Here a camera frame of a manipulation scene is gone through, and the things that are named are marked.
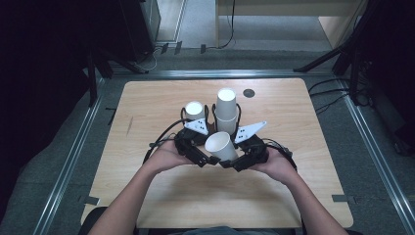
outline table leg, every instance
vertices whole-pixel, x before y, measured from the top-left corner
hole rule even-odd
[[[214,16],[214,22],[215,22],[215,38],[216,38],[216,48],[219,47],[219,0],[215,0],[215,16]]]

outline metal frame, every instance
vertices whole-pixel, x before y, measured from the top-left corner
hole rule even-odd
[[[330,70],[314,70],[307,73],[293,72],[292,70],[162,70],[148,74],[131,74],[130,71],[118,72],[117,77],[131,77],[137,80],[183,80],[183,79],[241,79],[241,78],[280,78],[280,77],[308,77],[308,76],[327,76],[335,77]],[[98,89],[102,90],[105,81],[101,78]],[[339,82],[339,86],[347,88],[344,82]],[[89,129],[100,106],[102,95],[98,96],[97,102],[89,108],[88,113],[80,126],[79,132],[70,149],[67,160],[61,170],[60,176],[48,198],[45,209],[40,216],[33,234],[46,234],[50,228],[52,220],[64,196],[72,172],[77,162],[77,158],[82,149],[84,141],[89,133]],[[349,97],[345,97],[348,110],[366,144],[369,154],[378,170],[381,179],[392,199],[398,215],[408,234],[415,234],[415,215],[409,204],[408,199],[401,190],[396,178],[394,177],[388,162],[382,151],[377,145],[363,114],[358,107],[355,107]]]

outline person's right hand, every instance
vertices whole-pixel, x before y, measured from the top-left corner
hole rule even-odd
[[[250,169],[266,173],[269,177],[287,184],[298,176],[296,170],[291,166],[278,150],[267,148],[269,153],[268,161],[264,164],[255,164]]]

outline hand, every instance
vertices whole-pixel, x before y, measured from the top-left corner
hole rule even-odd
[[[298,175],[288,160],[278,150],[267,148],[267,151],[269,153],[268,161],[264,164],[255,164],[250,169],[266,173],[269,177],[283,184],[289,183]]]
[[[192,162],[186,157],[178,154],[173,140],[164,141],[156,151],[143,164],[145,167],[150,167],[156,173],[160,173],[179,165],[191,165]]]

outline forearm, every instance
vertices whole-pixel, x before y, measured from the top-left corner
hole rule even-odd
[[[287,183],[287,187],[296,201],[309,234],[347,234],[321,205],[299,175]]]
[[[132,234],[156,173],[141,167],[101,215],[89,234]]]

